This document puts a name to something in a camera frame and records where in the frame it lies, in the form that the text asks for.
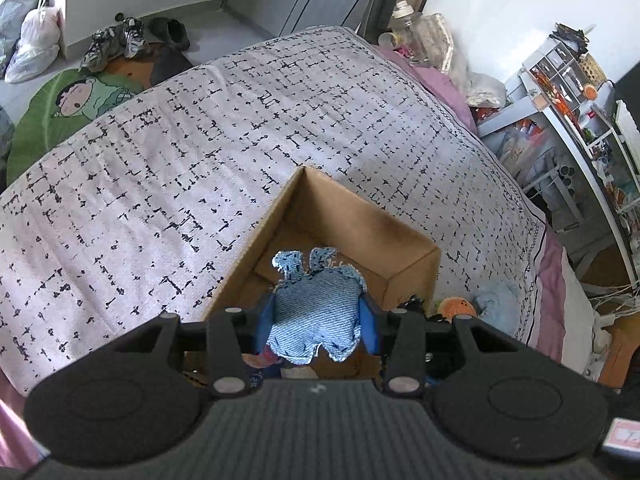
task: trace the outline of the woven basket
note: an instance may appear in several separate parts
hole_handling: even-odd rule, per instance
[[[587,54],[584,59],[578,62],[578,65],[580,65],[582,71],[596,88],[607,80],[607,76],[600,68],[600,65],[596,63],[596,60],[593,59],[591,54]]]

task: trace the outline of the bedspread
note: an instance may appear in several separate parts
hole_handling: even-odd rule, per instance
[[[426,231],[436,297],[520,287],[535,345],[545,220],[416,80],[339,27],[185,72],[60,144],[0,197],[0,366],[19,391],[163,310],[206,315],[300,164]]]

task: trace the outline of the bed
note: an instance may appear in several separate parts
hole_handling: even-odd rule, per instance
[[[513,280],[513,335],[562,358],[561,249],[542,212],[415,75],[317,27],[144,92],[0,196],[4,373],[27,393],[162,311],[205,317],[300,164],[427,232],[436,298]]]

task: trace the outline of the denim plush toy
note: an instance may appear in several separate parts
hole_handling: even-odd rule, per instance
[[[353,266],[329,266],[335,253],[331,247],[313,249],[308,272],[300,251],[273,257],[284,278],[273,291],[274,323],[267,344],[293,364],[309,364],[320,346],[342,362],[360,341],[358,298],[367,285]]]

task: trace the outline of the cartoon character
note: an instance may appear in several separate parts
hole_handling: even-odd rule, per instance
[[[56,98],[60,109],[52,117],[79,117],[90,121],[113,110],[135,94],[121,86],[110,86],[98,78],[86,77],[65,86]]]

